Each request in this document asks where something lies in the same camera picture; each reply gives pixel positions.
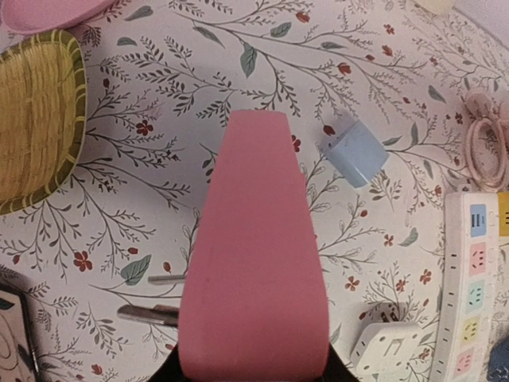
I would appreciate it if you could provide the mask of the light blue plug adapter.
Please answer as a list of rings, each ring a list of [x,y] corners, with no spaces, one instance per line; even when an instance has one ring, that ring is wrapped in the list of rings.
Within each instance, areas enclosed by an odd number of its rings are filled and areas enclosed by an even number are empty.
[[[351,115],[341,117],[334,126],[324,125],[324,132],[321,153],[355,189],[370,183],[389,158],[370,129]]]

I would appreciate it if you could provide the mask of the white power strip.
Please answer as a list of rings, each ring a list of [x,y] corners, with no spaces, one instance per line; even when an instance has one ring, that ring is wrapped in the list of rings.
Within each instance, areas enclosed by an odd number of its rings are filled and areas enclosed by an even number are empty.
[[[445,197],[445,266],[432,381],[478,381],[488,354],[499,261],[499,198]]]

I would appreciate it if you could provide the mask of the yellow cube socket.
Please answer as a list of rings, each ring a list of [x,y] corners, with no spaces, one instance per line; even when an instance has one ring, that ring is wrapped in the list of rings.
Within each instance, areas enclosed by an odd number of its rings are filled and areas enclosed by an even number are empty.
[[[498,193],[499,235],[509,236],[509,192]]]

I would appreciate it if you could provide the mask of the dark blue cube socket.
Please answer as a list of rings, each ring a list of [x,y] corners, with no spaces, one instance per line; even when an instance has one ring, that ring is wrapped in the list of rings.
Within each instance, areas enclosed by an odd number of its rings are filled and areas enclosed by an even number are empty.
[[[508,382],[509,339],[506,337],[491,352],[488,362],[487,381]]]

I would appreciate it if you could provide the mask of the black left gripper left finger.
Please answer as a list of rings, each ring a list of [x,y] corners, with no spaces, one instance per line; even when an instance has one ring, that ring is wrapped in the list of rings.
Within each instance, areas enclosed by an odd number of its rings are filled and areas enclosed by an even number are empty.
[[[153,382],[186,382],[176,345],[162,366],[153,374]]]

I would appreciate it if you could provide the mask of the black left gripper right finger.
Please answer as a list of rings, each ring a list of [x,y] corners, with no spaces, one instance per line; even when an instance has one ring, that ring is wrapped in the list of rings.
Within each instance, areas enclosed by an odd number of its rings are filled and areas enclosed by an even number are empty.
[[[329,345],[327,364],[321,380],[324,382],[356,382],[356,377],[340,359],[332,344]]]

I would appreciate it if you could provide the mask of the white square adapter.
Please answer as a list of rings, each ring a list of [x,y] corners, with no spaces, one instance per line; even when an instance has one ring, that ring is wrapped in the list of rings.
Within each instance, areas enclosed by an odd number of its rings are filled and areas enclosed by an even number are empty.
[[[422,328],[401,320],[397,313],[394,303],[383,303],[366,313],[350,354],[357,376],[387,376],[410,361],[422,339]]]

